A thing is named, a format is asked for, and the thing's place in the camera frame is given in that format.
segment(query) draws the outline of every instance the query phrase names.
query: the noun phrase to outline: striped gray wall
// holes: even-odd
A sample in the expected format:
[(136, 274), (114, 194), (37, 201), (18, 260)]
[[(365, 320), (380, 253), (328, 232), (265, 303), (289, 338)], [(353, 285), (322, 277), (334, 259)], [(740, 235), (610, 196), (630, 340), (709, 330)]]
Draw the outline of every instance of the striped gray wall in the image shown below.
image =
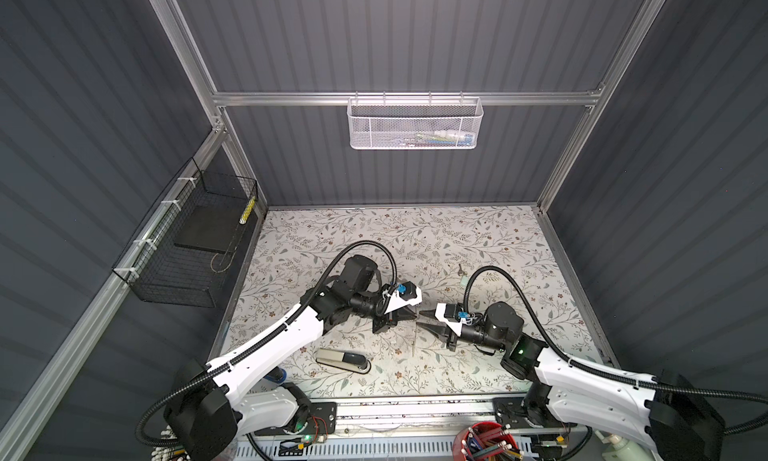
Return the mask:
[(219, 91), (591, 90), (642, 0), (178, 0)]
[(580, 106), (485, 108), (478, 146), (350, 148), (346, 109), (227, 109), (270, 206), (535, 202)]
[[(148, 0), (0, 0), (0, 106), (1, 426), (210, 125)], [(150, 329), (168, 330), (187, 355), (205, 335), (199, 325), (215, 323), (137, 304), (120, 311), (76, 381), (120, 406), (143, 389), (121, 391), (125, 370), (168, 387), (151, 366), (172, 348)], [(178, 323), (191, 325), (192, 343)], [(85, 425), (94, 409), (70, 397), (53, 419), (79, 413), (69, 421)]]
[(767, 393), (766, 6), (668, 0), (549, 212), (622, 367)]

